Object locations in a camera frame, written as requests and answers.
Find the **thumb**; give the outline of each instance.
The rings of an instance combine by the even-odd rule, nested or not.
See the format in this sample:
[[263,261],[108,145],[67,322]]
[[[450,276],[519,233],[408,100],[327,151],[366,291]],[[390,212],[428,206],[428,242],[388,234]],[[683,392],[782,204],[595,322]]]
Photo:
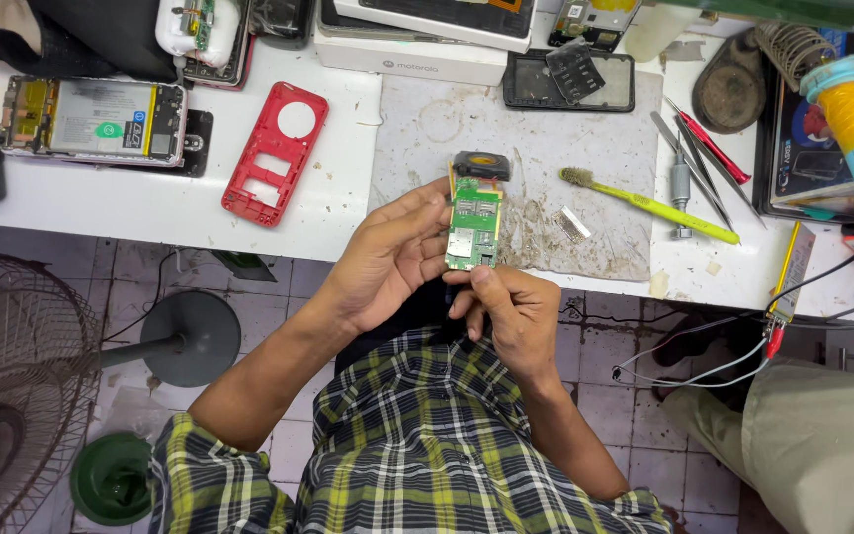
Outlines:
[[516,322],[519,313],[512,305],[510,290],[506,289],[503,280],[493,269],[486,265],[473,267],[470,271],[470,285],[490,314],[493,326],[497,323],[508,325]]
[[404,244],[426,232],[440,218],[446,202],[440,195],[434,195],[431,200],[418,209],[408,212],[402,217],[391,219],[371,227],[378,243],[390,248]]

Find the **fan guard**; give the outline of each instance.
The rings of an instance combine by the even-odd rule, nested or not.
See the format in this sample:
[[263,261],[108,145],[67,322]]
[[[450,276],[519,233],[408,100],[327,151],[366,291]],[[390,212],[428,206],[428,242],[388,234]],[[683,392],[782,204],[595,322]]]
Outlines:
[[85,437],[97,333],[94,313],[61,279],[0,255],[0,532],[22,530]]

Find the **white table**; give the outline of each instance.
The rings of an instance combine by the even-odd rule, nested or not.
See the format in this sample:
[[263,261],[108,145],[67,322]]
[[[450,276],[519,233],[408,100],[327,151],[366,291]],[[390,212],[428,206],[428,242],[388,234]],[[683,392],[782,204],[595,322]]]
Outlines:
[[[699,35],[685,38],[704,39],[708,59],[722,42]],[[689,110],[691,87],[704,66],[700,62],[669,63],[664,94]],[[639,69],[660,73],[657,61]],[[0,62],[0,103],[12,73]],[[289,210],[277,227],[268,229],[239,221],[220,207],[219,199],[269,88],[279,80],[324,96],[330,111]],[[381,122],[380,97],[379,75],[321,67],[311,47],[289,52],[258,43],[242,92],[197,88],[190,93],[191,107],[214,115],[212,148],[203,178],[6,158],[8,194],[0,202],[0,225],[336,261],[365,216],[377,132],[372,125]],[[669,118],[673,114],[664,106],[661,114]],[[755,128],[714,138],[745,172],[753,172]],[[670,203],[667,176],[672,162],[673,153],[662,139],[655,197],[666,203]],[[669,232],[674,225],[655,219],[651,273],[668,274],[668,299],[762,309],[775,286],[793,223],[764,218],[769,227],[764,229],[713,169],[712,175],[742,244],[730,246],[706,237],[672,241]],[[749,195],[750,186],[744,188]],[[702,194],[694,190],[692,197],[690,213],[719,222]],[[847,258],[849,252],[842,245],[838,227],[810,226],[817,235],[812,275]],[[712,262],[720,266],[716,274],[707,272]],[[562,287],[649,296],[648,282],[538,274]],[[807,286],[798,311],[832,314],[852,306],[854,265]]]

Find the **hand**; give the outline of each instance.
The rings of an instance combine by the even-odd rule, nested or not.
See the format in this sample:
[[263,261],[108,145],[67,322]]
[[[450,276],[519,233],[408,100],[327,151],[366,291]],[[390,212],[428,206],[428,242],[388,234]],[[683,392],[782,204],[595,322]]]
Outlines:
[[438,178],[367,216],[313,300],[354,334],[385,322],[424,282],[447,270],[450,179]]
[[448,284],[469,283],[454,299],[450,317],[466,316],[473,341],[483,332],[483,315],[492,320],[492,343],[513,377],[526,384],[558,380],[555,330],[559,320],[559,286],[506,265],[450,271]]

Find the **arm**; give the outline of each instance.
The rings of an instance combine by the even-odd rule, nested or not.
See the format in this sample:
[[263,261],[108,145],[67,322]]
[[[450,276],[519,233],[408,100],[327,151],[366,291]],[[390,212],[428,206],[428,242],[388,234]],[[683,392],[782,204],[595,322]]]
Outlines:
[[444,279],[471,285],[460,291],[450,309],[450,317],[466,316],[471,339],[479,339],[483,316],[490,315],[493,346],[519,385],[536,449],[589,496],[614,499],[628,492],[622,471],[559,380],[559,287],[505,265],[451,271]]
[[190,406],[196,423],[241,450],[262,445],[327,361],[446,269],[437,233],[450,221],[449,191],[441,178],[368,215],[318,293]]

